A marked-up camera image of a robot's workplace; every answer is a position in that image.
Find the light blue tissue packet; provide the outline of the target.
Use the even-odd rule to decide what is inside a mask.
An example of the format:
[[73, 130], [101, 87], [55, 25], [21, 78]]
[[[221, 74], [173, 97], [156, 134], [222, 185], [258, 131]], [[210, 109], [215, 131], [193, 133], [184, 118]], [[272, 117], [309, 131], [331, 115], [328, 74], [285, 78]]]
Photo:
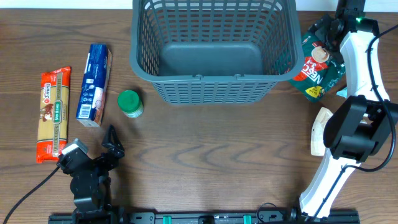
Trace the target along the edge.
[[347, 98], [347, 96], [348, 96], [347, 87], [345, 87], [345, 88], [343, 88], [343, 89], [337, 91], [337, 92], [336, 92], [336, 95], [337, 95], [337, 96], [340, 96], [340, 97], [343, 97], [343, 98]]

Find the green lid jar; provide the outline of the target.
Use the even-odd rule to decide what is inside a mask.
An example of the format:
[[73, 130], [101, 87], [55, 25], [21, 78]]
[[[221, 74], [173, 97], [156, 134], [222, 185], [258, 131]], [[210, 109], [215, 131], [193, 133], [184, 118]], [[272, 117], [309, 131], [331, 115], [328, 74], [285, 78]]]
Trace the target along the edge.
[[119, 94], [118, 106], [129, 118], [138, 118], [144, 112], [141, 98], [133, 90], [126, 90]]

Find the grey plastic basket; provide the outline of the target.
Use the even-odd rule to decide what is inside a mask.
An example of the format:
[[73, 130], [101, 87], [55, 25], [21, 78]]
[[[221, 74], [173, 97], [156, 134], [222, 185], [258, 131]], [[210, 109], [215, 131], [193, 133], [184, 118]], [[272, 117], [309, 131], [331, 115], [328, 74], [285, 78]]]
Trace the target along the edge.
[[254, 103], [303, 63], [293, 0], [132, 3], [130, 66], [167, 103]]

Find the San Remo spaghetti packet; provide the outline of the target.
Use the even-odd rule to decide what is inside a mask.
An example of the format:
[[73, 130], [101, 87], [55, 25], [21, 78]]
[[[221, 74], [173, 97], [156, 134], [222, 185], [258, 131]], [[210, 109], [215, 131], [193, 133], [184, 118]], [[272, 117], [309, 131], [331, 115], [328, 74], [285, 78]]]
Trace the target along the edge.
[[36, 163], [57, 161], [68, 142], [71, 67], [41, 74]]

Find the blue tissue pack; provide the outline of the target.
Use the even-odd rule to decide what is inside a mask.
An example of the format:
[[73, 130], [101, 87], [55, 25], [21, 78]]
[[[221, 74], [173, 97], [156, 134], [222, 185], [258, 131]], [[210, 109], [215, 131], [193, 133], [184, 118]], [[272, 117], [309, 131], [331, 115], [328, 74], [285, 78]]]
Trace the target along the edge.
[[100, 127], [113, 55], [106, 44], [91, 44], [87, 55], [76, 119], [84, 127]]

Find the cream plastic food bag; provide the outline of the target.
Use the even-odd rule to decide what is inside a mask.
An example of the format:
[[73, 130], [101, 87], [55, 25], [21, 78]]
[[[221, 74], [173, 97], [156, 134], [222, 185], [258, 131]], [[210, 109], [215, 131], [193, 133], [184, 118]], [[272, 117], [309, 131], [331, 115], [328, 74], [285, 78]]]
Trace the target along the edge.
[[324, 156], [326, 151], [326, 147], [323, 142], [323, 133], [325, 130], [325, 126], [328, 120], [333, 116], [333, 113], [325, 108], [322, 107], [317, 117], [315, 118], [312, 126], [312, 133], [311, 133], [311, 155], [313, 156]]

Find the green Nescafe coffee bag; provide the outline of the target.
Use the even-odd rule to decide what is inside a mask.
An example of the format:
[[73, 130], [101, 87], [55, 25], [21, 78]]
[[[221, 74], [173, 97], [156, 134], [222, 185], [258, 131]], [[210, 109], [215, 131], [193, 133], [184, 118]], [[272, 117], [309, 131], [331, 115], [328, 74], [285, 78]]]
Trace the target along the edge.
[[307, 32], [302, 37], [304, 64], [289, 83], [311, 102], [318, 102], [345, 75], [345, 65], [338, 63], [327, 51], [323, 42]]

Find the black mounting rail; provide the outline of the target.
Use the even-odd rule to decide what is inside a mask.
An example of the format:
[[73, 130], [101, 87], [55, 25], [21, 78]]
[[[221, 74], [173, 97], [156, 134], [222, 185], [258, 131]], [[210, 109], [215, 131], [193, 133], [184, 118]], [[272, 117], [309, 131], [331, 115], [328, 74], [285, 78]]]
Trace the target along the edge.
[[153, 213], [136, 212], [114, 218], [110, 215], [101, 218], [78, 218], [76, 215], [51, 215], [48, 224], [73, 223], [130, 223], [130, 224], [258, 224], [258, 223], [298, 223], [289, 220], [276, 210], [263, 210], [259, 213]]

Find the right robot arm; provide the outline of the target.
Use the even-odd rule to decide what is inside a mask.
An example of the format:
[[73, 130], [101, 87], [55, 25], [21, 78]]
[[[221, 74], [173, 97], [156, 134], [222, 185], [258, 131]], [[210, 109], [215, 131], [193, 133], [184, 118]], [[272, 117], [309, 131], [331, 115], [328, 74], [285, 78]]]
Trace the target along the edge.
[[297, 214], [290, 216], [297, 223], [329, 222], [348, 177], [356, 170], [383, 169], [397, 145], [397, 104], [384, 88], [377, 54], [383, 33], [364, 7], [363, 0], [339, 0], [334, 17], [325, 15], [309, 29], [344, 63], [347, 98], [325, 125], [323, 159], [299, 197]]

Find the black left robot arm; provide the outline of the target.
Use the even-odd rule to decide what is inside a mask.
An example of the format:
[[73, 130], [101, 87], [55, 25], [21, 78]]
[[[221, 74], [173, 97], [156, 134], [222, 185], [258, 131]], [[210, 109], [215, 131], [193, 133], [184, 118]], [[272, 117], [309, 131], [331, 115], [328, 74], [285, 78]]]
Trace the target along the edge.
[[117, 168], [125, 150], [110, 125], [101, 143], [107, 149], [92, 159], [87, 146], [79, 139], [67, 144], [58, 157], [57, 167], [70, 175], [70, 190], [76, 206], [73, 223], [125, 223], [124, 209], [111, 204], [109, 171]]

